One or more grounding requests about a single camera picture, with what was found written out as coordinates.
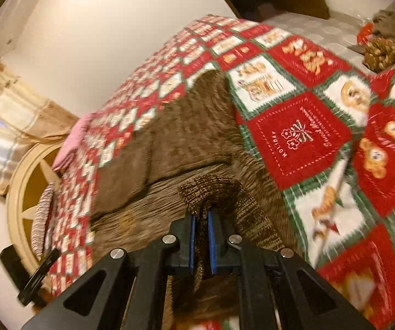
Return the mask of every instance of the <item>silver screw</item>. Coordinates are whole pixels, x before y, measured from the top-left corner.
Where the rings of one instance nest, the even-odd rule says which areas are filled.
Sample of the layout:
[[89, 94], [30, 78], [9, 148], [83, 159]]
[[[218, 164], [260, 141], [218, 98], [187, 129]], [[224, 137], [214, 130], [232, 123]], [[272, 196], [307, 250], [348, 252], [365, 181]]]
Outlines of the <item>silver screw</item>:
[[120, 248], [115, 248], [113, 250], [110, 251], [110, 256], [113, 259], [120, 259], [121, 257], [124, 256], [124, 251]]
[[294, 256], [294, 251], [290, 248], [283, 248], [280, 251], [280, 254], [284, 257], [284, 258], [292, 258]]
[[233, 244], [239, 244], [242, 242], [242, 237], [239, 235], [231, 235], [228, 237], [228, 241]]
[[162, 241], [165, 244], [172, 244], [176, 242], [176, 237], [174, 235], [165, 235], [164, 237], [162, 237]]

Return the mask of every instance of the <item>brown furry object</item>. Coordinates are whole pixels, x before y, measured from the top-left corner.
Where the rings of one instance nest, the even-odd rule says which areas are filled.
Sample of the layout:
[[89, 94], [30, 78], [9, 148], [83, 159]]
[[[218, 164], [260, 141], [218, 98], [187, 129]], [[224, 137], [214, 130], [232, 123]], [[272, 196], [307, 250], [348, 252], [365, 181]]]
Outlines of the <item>brown furry object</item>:
[[[150, 161], [139, 159], [140, 169], [124, 172], [124, 160], [140, 158], [134, 144]], [[108, 195], [114, 193], [132, 197], [123, 197], [121, 205], [114, 198], [108, 205]], [[244, 151], [225, 74], [220, 71], [199, 77], [185, 97], [168, 104], [100, 169], [97, 202], [101, 208], [95, 206], [92, 213], [94, 260], [115, 247], [132, 251], [147, 246], [165, 235], [170, 223], [182, 218], [187, 209], [199, 216], [205, 228], [210, 204], [229, 205], [223, 215], [257, 245], [275, 249], [285, 244], [296, 249], [280, 192], [265, 166]], [[172, 298], [179, 327], [238, 313], [235, 277], [207, 279], [206, 250], [201, 247], [200, 251], [198, 274], [168, 286], [165, 329], [172, 322], [168, 317]]]

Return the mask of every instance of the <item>pink pillow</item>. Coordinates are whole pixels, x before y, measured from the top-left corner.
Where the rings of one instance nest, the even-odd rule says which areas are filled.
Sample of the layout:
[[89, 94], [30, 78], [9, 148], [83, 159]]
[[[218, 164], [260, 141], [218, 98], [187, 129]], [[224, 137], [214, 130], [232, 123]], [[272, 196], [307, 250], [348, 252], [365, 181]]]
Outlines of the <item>pink pillow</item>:
[[52, 169], [54, 171], [63, 171], [69, 166], [76, 150], [82, 143], [83, 137], [88, 131], [89, 125], [94, 118], [94, 114], [95, 113], [85, 114], [78, 120], [78, 122], [75, 123], [71, 133], [69, 133], [52, 163]]

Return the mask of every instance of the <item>curtain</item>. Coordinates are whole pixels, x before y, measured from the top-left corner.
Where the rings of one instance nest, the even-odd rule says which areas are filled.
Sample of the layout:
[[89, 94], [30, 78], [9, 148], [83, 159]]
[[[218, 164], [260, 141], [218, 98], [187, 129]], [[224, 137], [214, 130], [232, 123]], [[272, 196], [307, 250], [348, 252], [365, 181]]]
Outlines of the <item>curtain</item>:
[[34, 144], [64, 139], [77, 119], [0, 62], [0, 195], [7, 192], [17, 164]]

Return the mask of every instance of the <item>red blanket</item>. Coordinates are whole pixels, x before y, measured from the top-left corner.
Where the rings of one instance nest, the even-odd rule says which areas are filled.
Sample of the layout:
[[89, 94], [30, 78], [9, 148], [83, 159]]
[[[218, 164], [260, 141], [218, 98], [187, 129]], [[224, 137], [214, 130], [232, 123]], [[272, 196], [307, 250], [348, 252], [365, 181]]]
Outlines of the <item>red blanket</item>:
[[206, 70], [226, 71], [245, 148], [282, 190], [305, 258], [377, 328], [395, 320], [395, 69], [371, 80], [313, 42], [208, 15], [98, 111], [63, 177], [55, 295], [92, 265], [97, 168]]

